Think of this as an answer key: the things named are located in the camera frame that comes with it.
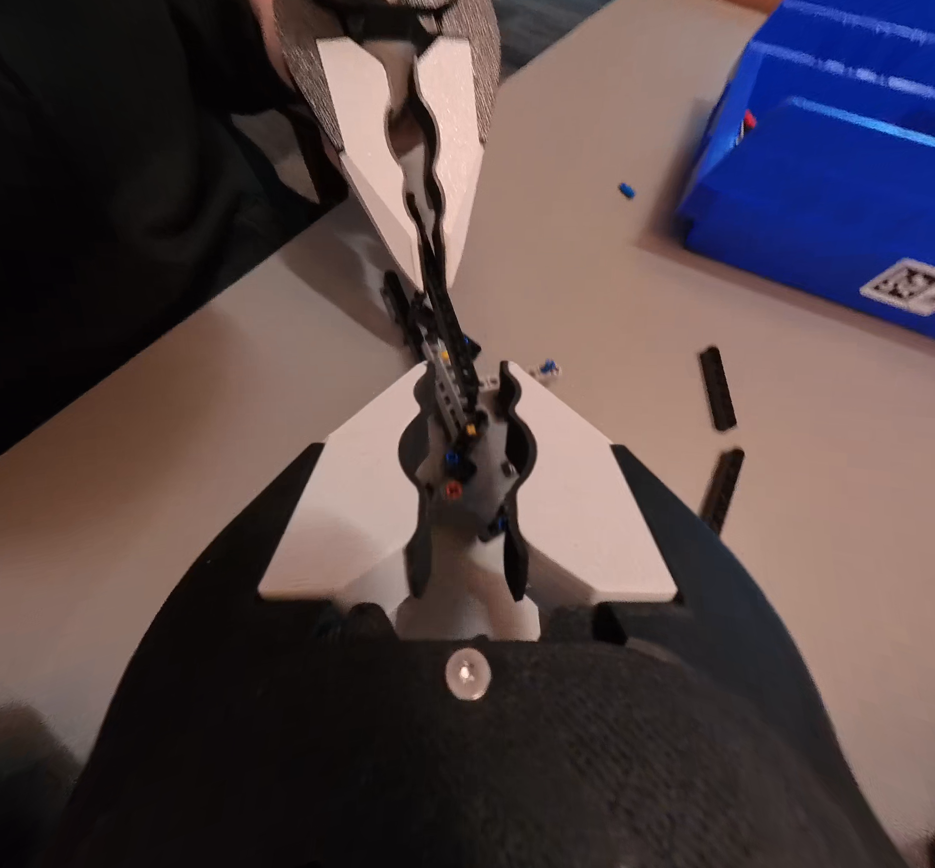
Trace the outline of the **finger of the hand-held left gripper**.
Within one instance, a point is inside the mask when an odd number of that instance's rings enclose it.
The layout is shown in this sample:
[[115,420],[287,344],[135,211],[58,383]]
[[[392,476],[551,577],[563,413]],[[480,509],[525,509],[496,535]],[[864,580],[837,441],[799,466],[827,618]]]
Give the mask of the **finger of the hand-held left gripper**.
[[427,125],[426,189],[437,225],[432,243],[450,286],[463,257],[485,152],[468,40],[434,40],[415,59],[413,87],[416,114]]
[[397,268],[423,291],[419,234],[407,206],[406,177],[389,141],[386,69],[348,37],[323,39],[317,47],[337,118],[342,171]]

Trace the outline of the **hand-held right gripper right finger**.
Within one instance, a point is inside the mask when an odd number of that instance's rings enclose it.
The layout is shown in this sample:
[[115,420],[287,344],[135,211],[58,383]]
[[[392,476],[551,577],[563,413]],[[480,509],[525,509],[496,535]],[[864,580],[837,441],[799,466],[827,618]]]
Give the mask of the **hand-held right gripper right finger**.
[[514,362],[501,386],[529,443],[515,485],[525,593],[542,613],[607,603],[666,604],[672,573],[639,509],[610,438]]

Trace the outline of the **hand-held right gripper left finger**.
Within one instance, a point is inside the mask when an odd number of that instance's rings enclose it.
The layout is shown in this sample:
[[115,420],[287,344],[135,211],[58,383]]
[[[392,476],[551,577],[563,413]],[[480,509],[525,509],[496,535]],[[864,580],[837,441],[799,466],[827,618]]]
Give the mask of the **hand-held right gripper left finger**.
[[435,389],[433,366],[418,363],[328,436],[259,584],[263,599],[372,604],[395,617],[424,592],[431,537],[418,474]]

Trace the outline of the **black and grey brick assembly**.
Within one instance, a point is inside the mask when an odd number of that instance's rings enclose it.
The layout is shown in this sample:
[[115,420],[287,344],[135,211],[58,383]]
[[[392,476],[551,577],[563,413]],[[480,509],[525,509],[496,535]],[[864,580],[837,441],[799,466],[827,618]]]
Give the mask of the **black and grey brick assembly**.
[[423,282],[412,294],[398,275],[387,272],[381,293],[393,322],[416,360],[435,375],[431,451],[420,476],[427,479],[430,500],[459,512],[479,539],[498,536],[519,549],[519,490],[532,475],[537,443],[517,412],[518,376],[500,364],[499,373],[481,376],[476,360],[481,347],[466,335],[454,311],[442,267],[440,222],[431,230],[415,196],[407,194],[415,220],[417,257]]

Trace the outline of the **grey desk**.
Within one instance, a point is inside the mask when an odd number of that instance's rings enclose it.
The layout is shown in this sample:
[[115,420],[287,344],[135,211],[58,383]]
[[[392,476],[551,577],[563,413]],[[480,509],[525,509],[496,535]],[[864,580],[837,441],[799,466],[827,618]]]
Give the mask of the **grey desk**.
[[[555,359],[556,394],[691,507],[720,451],[745,451],[724,540],[908,846],[933,832],[933,342],[671,232],[761,21],[718,0],[616,0],[511,77],[452,298],[485,360]],[[2,457],[2,704],[76,757],[195,558],[405,370],[376,246],[346,202]],[[738,418],[724,433],[709,346]]]

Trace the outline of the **person's left hand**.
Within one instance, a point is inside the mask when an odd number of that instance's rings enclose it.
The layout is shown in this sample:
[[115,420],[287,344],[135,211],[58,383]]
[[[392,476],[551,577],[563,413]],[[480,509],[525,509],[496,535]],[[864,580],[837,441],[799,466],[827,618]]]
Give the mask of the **person's left hand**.
[[286,87],[287,91],[296,94],[296,86],[283,55],[276,21],[275,0],[248,0],[248,3],[255,22],[260,29],[264,54],[269,65],[274,69],[278,79]]

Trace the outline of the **long black brick beam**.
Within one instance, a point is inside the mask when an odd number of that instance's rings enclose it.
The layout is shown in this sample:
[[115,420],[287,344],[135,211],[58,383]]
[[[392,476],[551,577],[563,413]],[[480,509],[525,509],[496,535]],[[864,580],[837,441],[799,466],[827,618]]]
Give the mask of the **long black brick beam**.
[[698,516],[717,536],[727,521],[744,459],[744,450],[738,446],[722,452],[706,488]]

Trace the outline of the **short black brick beam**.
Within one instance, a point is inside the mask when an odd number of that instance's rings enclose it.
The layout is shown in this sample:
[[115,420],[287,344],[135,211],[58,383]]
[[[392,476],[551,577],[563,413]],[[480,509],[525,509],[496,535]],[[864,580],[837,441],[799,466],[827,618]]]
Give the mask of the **short black brick beam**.
[[698,355],[711,423],[715,430],[724,433],[738,425],[722,354],[717,346],[709,346]]

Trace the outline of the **person's dark clothing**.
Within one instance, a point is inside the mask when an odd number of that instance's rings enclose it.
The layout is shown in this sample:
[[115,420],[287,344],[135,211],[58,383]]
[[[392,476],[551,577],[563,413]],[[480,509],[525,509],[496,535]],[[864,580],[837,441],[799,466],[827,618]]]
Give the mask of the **person's dark clothing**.
[[1,0],[1,446],[343,197],[236,116],[298,102],[248,0]]

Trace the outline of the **blue storage bin with tag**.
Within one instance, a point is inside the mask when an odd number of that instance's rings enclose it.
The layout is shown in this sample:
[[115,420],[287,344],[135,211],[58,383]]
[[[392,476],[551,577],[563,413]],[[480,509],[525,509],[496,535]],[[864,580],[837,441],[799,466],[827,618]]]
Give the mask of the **blue storage bin with tag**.
[[934,335],[934,0],[783,0],[677,208],[687,250]]

